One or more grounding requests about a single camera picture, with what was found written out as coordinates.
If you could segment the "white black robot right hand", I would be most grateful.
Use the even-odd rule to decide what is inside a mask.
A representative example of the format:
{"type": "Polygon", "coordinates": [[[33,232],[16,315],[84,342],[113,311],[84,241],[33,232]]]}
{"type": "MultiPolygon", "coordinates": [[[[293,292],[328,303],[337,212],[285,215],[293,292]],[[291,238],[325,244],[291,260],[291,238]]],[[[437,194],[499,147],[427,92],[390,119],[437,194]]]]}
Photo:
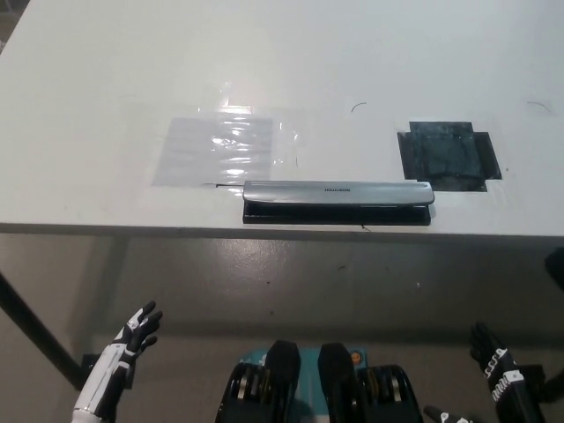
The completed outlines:
{"type": "Polygon", "coordinates": [[[471,327],[470,355],[486,379],[499,422],[545,422],[522,368],[506,345],[482,322],[471,327]]]}

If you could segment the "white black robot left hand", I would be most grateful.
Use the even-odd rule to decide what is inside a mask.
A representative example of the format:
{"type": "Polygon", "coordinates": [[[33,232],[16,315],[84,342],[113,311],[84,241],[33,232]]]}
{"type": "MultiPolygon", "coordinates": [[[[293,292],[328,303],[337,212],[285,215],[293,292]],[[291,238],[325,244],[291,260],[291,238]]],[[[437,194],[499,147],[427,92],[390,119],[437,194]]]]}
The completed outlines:
{"type": "Polygon", "coordinates": [[[138,357],[158,338],[163,313],[149,301],[120,329],[102,351],[74,405],[71,421],[114,422],[117,406],[138,357]]]}

